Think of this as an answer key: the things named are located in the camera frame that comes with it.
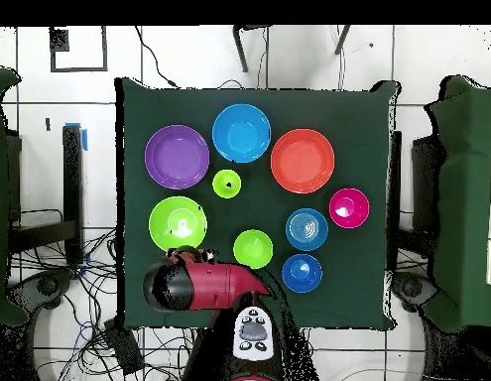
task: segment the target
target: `table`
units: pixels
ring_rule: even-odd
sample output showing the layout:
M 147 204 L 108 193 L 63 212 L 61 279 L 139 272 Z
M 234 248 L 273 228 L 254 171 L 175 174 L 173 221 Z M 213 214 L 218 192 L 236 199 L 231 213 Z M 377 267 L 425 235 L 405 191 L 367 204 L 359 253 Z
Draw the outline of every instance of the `table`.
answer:
M 148 89 L 121 79 L 124 94 L 125 150 L 125 324 L 127 326 L 207 326 L 211 311 L 157 312 L 143 298 L 143 278 L 164 252 L 148 231 L 153 207 L 169 195 L 184 195 L 204 209 L 208 231 L 200 247 L 219 251 L 219 260 L 235 262 L 232 245 L 245 229 L 265 231 L 274 243 L 267 269 L 281 280 L 282 265 L 299 251 L 285 234 L 289 215 L 313 207 L 328 220 L 326 242 L 309 253 L 321 264 L 323 278 L 311 293 L 286 289 L 299 327 L 354 327 L 387 329 L 383 314 L 385 274 L 386 180 L 391 114 L 398 84 L 378 83 L 373 91 L 340 92 L 303 89 Z M 272 141 L 268 151 L 250 164 L 233 164 L 215 150 L 211 128 L 218 113 L 233 103 L 250 103 L 269 118 Z M 144 150 L 150 137 L 171 124 L 187 125 L 206 140 L 210 165 L 206 176 L 186 190 L 167 190 L 148 175 Z M 331 179 L 320 190 L 294 194 L 282 189 L 270 170 L 275 142 L 295 128 L 322 133 L 335 153 Z M 211 187 L 221 169 L 232 169 L 242 179 L 239 195 L 224 200 Z M 357 229 L 342 229 L 329 218 L 331 196 L 344 187 L 367 194 L 370 216 Z

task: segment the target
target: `chair leg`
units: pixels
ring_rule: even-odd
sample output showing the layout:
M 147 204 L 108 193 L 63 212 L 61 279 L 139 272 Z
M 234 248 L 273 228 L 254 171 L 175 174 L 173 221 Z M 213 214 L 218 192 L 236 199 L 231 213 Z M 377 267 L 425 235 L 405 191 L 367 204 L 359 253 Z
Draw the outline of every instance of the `chair leg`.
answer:
M 342 30 L 342 35 L 338 39 L 338 44 L 336 45 L 335 55 L 338 56 L 342 51 L 342 46 L 344 45 L 345 37 L 347 37 L 347 33 L 349 32 L 350 25 L 344 25 L 344 29 Z
M 238 50 L 238 56 L 240 56 L 243 72 L 246 73 L 249 70 L 249 68 L 247 67 L 247 61 L 245 60 L 245 53 L 243 53 L 243 46 L 241 44 L 240 32 L 239 32 L 240 29 L 241 29 L 241 25 L 233 25 L 234 43 L 236 44 L 236 49 Z

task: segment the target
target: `plate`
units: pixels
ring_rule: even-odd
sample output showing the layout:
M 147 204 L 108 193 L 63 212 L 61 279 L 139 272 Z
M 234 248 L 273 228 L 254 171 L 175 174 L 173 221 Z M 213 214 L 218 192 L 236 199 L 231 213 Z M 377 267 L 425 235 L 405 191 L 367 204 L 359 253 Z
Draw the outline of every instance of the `plate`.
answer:
M 150 177 L 162 187 L 187 189 L 197 184 L 208 170 L 208 146 L 190 127 L 167 126 L 148 141 L 145 165 Z
M 241 189 L 240 176 L 233 170 L 220 170 L 213 177 L 213 191 L 222 198 L 233 198 Z
M 273 243 L 263 231 L 249 229 L 234 241 L 233 254 L 238 263 L 251 269 L 261 269 L 272 260 Z
M 212 129 L 215 149 L 226 160 L 240 164 L 260 158 L 270 145 L 270 121 L 259 108 L 234 104 L 218 114 Z
M 284 189 L 308 193 L 320 189 L 334 169 L 333 148 L 319 132 L 296 129 L 282 136 L 272 151 L 272 173 Z
M 319 248 L 328 235 L 328 223 L 315 209 L 301 208 L 293 212 L 286 222 L 286 236 L 295 248 L 313 251 Z
M 322 269 L 312 256 L 295 254 L 284 263 L 282 279 L 291 291 L 305 294 L 313 291 L 320 284 Z
M 357 228 L 368 217 L 370 204 L 358 189 L 342 189 L 329 201 L 329 215 L 341 228 Z
M 194 200 L 173 195 L 154 207 L 148 229 L 154 243 L 164 251 L 183 245 L 197 248 L 206 235 L 206 215 Z

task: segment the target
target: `blue bowl with rings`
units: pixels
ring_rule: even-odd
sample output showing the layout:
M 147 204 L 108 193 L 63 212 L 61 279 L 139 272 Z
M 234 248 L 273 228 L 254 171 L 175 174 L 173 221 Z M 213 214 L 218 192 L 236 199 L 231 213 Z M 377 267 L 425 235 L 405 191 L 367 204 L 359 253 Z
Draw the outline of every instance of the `blue bowl with rings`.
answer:
M 291 291 L 306 294 L 319 285 L 322 279 L 322 268 L 312 256 L 295 254 L 284 263 L 282 279 Z
M 213 123 L 213 145 L 226 160 L 240 164 L 260 158 L 271 140 L 270 121 L 254 105 L 234 104 L 225 108 Z
M 313 251 L 326 240 L 328 222 L 317 210 L 301 208 L 288 218 L 286 236 L 293 247 Z

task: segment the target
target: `lime green bowl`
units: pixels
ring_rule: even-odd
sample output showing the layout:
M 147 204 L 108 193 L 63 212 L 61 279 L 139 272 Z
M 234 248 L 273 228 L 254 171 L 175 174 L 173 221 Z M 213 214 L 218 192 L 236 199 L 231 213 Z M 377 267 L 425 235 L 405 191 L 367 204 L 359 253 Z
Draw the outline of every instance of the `lime green bowl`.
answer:
M 261 269 L 272 260 L 273 243 L 263 231 L 249 229 L 234 241 L 233 254 L 238 263 L 251 269 Z
M 206 216 L 192 199 L 174 195 L 157 203 L 148 229 L 155 245 L 164 251 L 183 245 L 197 248 L 206 235 Z
M 240 192 L 241 179 L 233 170 L 220 170 L 211 185 L 219 197 L 232 198 Z

